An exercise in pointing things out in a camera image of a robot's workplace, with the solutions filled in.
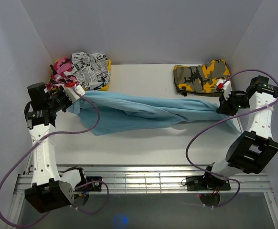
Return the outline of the light blue trousers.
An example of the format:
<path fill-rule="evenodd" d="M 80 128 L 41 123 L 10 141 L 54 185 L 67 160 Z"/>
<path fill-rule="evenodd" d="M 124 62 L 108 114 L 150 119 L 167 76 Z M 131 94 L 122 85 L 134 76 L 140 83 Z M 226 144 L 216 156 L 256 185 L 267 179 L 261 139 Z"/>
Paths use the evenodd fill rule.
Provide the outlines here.
<path fill-rule="evenodd" d="M 196 99 L 137 97 L 103 91 L 88 91 L 67 110 L 76 114 L 94 135 L 123 131 L 166 128 L 179 123 L 221 121 L 217 104 Z"/>

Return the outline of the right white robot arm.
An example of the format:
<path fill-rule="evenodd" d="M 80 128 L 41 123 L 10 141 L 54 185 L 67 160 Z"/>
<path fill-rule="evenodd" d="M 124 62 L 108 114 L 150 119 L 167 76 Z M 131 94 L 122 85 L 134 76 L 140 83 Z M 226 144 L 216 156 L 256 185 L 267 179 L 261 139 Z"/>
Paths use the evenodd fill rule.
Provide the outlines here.
<path fill-rule="evenodd" d="M 202 184 L 206 189 L 222 186 L 226 177 L 238 173 L 259 174 L 278 152 L 278 142 L 271 133 L 273 107 L 278 87 L 264 76 L 254 77 L 245 91 L 233 91 L 230 82 L 221 79 L 216 88 L 221 92 L 219 114 L 234 116 L 249 108 L 246 130 L 231 144 L 224 160 L 206 168 Z"/>

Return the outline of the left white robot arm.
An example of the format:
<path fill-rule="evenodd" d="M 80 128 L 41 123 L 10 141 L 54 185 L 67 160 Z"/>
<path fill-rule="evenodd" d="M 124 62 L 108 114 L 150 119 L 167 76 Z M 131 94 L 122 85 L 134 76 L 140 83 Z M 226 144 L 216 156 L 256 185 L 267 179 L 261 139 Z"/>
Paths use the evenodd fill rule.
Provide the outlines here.
<path fill-rule="evenodd" d="M 66 111 L 85 94 L 81 86 L 50 91 L 46 84 L 28 86 L 30 102 L 25 107 L 25 119 L 35 149 L 32 186 L 25 190 L 25 199 L 40 213 L 72 205 L 74 189 L 83 190 L 87 178 L 80 167 L 59 174 L 54 146 L 55 120 L 59 111 Z"/>

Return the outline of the pink camouflage trousers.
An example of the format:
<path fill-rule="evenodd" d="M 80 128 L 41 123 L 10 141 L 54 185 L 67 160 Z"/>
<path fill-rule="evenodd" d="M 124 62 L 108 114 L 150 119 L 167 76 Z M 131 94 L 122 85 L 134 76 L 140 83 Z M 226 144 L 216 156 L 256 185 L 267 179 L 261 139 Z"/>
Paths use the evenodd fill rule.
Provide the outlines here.
<path fill-rule="evenodd" d="M 46 86 L 48 90 L 58 90 L 60 87 L 69 88 L 80 84 L 74 76 L 74 66 L 70 58 L 61 58 L 54 65 L 50 65 L 50 68 L 52 73 Z"/>

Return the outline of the camouflage yellow green trousers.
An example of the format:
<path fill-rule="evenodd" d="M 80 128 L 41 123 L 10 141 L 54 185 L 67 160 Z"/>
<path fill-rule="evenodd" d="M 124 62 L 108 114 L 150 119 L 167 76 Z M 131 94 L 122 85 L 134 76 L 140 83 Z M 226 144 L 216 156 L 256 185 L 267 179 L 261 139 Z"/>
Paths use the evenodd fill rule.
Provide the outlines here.
<path fill-rule="evenodd" d="M 173 82 L 177 93 L 187 96 L 195 94 L 219 97 L 216 85 L 219 80 L 226 80 L 230 71 L 226 60 L 212 60 L 196 66 L 176 65 L 173 68 Z"/>

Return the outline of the white black print trousers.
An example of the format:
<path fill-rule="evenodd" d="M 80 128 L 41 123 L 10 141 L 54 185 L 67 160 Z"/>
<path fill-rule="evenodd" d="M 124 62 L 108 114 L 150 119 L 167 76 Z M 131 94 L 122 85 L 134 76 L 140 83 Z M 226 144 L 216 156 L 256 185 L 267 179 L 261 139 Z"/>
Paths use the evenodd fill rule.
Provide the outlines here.
<path fill-rule="evenodd" d="M 74 76 L 86 91 L 108 89 L 111 60 L 101 53 L 77 52 L 71 57 Z"/>

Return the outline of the yellow plastic tray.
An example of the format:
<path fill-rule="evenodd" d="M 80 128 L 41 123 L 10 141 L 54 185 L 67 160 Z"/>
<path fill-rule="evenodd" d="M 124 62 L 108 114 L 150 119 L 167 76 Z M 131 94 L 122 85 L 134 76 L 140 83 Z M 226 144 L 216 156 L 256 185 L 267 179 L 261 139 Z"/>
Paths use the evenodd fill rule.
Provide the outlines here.
<path fill-rule="evenodd" d="M 62 87 L 72 87 L 80 85 L 86 91 L 107 91 L 111 76 L 111 61 L 106 60 L 104 64 L 96 62 L 96 67 L 92 65 L 77 69 L 71 63 L 71 59 L 59 59 L 50 66 L 53 73 L 50 76 L 47 87 L 57 89 Z"/>

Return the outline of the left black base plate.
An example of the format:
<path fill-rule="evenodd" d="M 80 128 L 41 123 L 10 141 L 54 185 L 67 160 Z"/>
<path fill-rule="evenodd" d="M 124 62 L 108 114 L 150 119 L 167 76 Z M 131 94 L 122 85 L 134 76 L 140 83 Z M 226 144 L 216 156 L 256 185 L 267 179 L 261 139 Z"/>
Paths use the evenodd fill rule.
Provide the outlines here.
<path fill-rule="evenodd" d="M 93 191 L 99 192 L 102 190 L 102 181 L 103 178 L 100 176 L 87 176 L 84 180 L 82 180 L 79 184 L 76 185 L 75 191 L 85 192 L 85 191 Z"/>

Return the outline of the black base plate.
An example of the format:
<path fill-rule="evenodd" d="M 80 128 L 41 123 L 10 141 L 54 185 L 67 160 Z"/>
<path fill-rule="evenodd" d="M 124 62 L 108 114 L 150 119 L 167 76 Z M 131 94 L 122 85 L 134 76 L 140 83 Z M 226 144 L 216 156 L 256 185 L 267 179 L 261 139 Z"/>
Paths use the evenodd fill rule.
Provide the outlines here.
<path fill-rule="evenodd" d="M 185 185 L 188 191 L 229 191 L 231 186 L 229 181 L 224 181 L 214 176 L 187 176 Z"/>
<path fill-rule="evenodd" d="M 99 192 L 102 190 L 102 181 L 103 178 L 100 176 L 87 176 L 84 180 L 82 180 L 79 184 L 76 185 L 75 191 L 85 192 L 85 191 L 93 191 Z"/>

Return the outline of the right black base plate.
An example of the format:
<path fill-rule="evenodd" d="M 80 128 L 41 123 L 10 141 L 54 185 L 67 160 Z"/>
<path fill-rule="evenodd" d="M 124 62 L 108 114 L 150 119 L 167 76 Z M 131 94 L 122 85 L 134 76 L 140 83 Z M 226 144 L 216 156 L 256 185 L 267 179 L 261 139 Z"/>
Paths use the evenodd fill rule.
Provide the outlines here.
<path fill-rule="evenodd" d="M 224 181 L 214 176 L 187 176 L 185 185 L 188 191 L 229 191 L 231 186 L 229 181 Z"/>

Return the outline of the aluminium rail frame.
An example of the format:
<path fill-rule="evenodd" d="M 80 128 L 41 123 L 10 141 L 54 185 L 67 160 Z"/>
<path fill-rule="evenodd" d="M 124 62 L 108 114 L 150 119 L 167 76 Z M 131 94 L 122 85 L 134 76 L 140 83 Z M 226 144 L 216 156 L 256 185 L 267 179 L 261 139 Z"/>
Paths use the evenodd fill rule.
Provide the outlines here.
<path fill-rule="evenodd" d="M 56 154 L 59 172 L 72 167 L 78 162 L 88 176 L 101 176 L 106 183 L 104 189 L 97 194 L 111 195 L 183 195 L 187 200 L 174 200 L 180 208 L 198 211 L 209 208 L 198 200 L 200 191 L 188 191 L 185 185 L 187 176 L 202 175 L 202 171 L 185 165 L 129 165 L 129 164 L 89 164 L 85 159 L 75 158 L 77 154 Z M 273 187 L 266 173 L 244 174 L 239 173 L 230 178 L 230 190 L 222 190 L 221 194 L 234 195 L 244 193 L 264 194 L 267 208 L 274 227 L 278 229 L 278 206 L 275 201 Z"/>

